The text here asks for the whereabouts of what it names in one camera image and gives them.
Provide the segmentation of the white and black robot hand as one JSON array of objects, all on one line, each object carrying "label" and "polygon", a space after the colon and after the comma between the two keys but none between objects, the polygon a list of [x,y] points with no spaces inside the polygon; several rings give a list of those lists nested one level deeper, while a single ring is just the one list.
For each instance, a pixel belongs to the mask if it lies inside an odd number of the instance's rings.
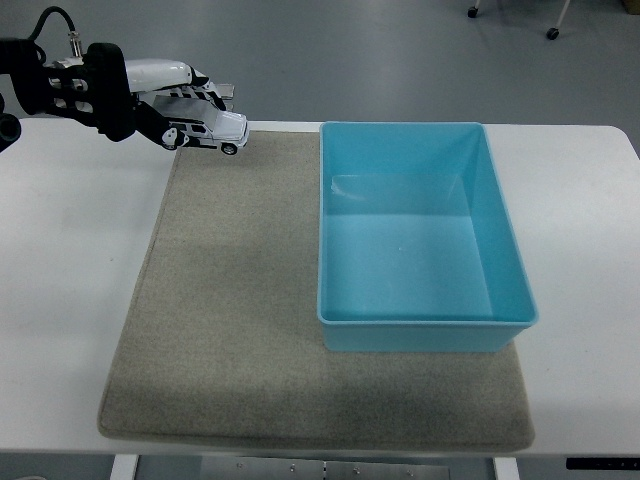
[{"label": "white and black robot hand", "polygon": [[98,131],[112,141],[139,132],[167,149],[213,148],[234,155],[249,138],[246,117],[227,109],[210,78],[176,60],[126,60],[114,44],[83,57]]}]

